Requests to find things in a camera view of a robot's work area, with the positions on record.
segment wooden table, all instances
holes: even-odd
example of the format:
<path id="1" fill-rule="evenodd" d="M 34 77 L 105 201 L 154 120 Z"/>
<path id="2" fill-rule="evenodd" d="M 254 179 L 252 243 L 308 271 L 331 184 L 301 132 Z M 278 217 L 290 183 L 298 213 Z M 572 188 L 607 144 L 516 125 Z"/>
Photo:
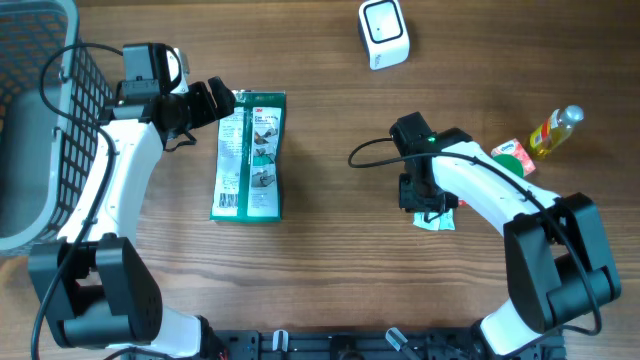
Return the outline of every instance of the wooden table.
<path id="1" fill-rule="evenodd" d="M 399 164 L 355 170 L 358 144 L 422 112 L 490 151 L 524 139 L 551 112 L 584 107 L 573 137 L 528 179 L 599 206 L 623 282 L 597 338 L 568 335 L 572 359 L 635 359 L 640 343 L 639 8 L 601 1 L 403 1 L 411 55 L 369 70 L 357 1 L 84 7 L 87 40 L 157 41 L 186 51 L 191 81 L 286 90 L 278 224 L 208 221 L 217 127 L 165 154 L 140 216 L 138 251 L 164 302 L 215 329 L 382 330 L 467 326 L 508 297 L 503 242 L 470 208 L 455 232 L 427 232 L 397 205 Z M 95 53 L 122 77 L 121 59 Z M 361 161 L 396 156 L 392 145 Z M 26 258 L 2 260 L 0 359 L 24 359 L 38 301 Z M 591 326 L 585 317 L 578 323 Z M 45 329 L 43 359 L 102 358 L 61 350 Z"/>

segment bottle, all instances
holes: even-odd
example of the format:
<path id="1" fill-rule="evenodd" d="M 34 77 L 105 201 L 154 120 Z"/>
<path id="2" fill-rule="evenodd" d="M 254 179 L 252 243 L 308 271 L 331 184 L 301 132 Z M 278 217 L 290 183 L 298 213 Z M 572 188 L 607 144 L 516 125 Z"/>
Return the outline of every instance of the bottle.
<path id="1" fill-rule="evenodd" d="M 536 160 L 544 159 L 573 133 L 582 119 L 584 113 L 577 105 L 569 105 L 562 112 L 557 109 L 529 136 L 527 152 Z"/>

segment wire basket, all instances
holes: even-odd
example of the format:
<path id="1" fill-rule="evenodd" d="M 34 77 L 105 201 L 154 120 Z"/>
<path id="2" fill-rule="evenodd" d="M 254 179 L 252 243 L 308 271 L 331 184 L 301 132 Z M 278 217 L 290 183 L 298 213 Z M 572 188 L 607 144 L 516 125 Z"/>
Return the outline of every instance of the wire basket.
<path id="1" fill-rule="evenodd" d="M 38 93 L 44 62 L 80 41 L 72 0 L 0 3 L 0 255 L 55 240 L 93 164 L 95 130 L 53 114 Z M 54 65 L 45 80 L 51 102 L 95 122 L 113 93 L 87 49 Z"/>

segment white device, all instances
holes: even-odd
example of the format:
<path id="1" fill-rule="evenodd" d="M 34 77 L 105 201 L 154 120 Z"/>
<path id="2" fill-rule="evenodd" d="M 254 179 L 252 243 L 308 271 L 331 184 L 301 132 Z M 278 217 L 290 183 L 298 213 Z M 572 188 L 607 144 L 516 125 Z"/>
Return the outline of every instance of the white device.
<path id="1" fill-rule="evenodd" d="M 409 57 L 409 34 L 398 0 L 369 0 L 360 5 L 358 31 L 371 70 L 399 64 Z"/>

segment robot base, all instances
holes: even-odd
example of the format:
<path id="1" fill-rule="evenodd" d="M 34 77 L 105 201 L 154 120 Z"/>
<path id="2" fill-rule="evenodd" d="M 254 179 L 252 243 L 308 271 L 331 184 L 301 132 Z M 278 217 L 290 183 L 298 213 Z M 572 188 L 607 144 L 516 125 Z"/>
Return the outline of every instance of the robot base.
<path id="1" fill-rule="evenodd" d="M 498 360 L 507 359 L 488 354 L 478 337 L 477 326 L 471 328 L 437 328 L 425 332 L 408 332 L 408 347 L 421 360 Z M 414 359 L 396 351 L 385 339 L 384 332 L 291 333 L 284 341 L 274 334 L 257 331 L 216 331 L 215 335 L 228 349 L 228 360 L 407 360 Z M 162 360 L 130 354 L 124 360 Z M 552 335 L 536 345 L 509 357 L 517 360 L 566 359 L 564 338 Z"/>

